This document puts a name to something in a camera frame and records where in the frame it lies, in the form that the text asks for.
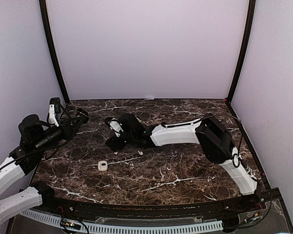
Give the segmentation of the black earbud charging case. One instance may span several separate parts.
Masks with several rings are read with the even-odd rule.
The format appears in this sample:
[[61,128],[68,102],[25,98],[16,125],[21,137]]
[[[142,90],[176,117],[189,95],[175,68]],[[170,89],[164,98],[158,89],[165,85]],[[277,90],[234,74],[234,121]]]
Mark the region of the black earbud charging case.
[[77,109],[76,117],[78,117],[83,124],[86,124],[89,121],[88,112],[86,112],[82,108]]

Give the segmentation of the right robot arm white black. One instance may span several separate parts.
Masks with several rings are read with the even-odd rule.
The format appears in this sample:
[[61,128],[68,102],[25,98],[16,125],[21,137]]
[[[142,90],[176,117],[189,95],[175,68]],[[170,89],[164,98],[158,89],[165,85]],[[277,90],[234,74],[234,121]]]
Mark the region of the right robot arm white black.
[[127,145],[148,149],[170,144],[199,144],[207,160],[222,166],[237,184],[241,195],[245,195],[240,199],[239,207],[249,212],[258,204],[255,192],[259,184],[255,173],[243,162],[240,147],[235,146],[231,134],[215,115],[206,114],[201,119],[184,123],[145,127],[134,114],[126,113],[118,119],[107,117],[105,123],[115,134],[106,141],[115,153]]

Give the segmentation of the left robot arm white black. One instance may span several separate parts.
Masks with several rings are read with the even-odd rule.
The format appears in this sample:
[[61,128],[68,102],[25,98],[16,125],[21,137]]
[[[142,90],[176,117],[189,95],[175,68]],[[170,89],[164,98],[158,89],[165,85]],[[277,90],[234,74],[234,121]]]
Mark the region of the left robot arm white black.
[[[44,152],[59,149],[67,144],[82,124],[87,123],[87,113],[78,111],[76,117],[63,119],[59,125],[51,126],[41,121],[38,115],[25,117],[19,124],[21,141],[0,165],[0,195],[17,180],[32,172],[40,163]],[[54,198],[54,190],[42,181],[0,200],[0,225],[21,212],[42,206],[49,213],[59,209],[59,201]]]

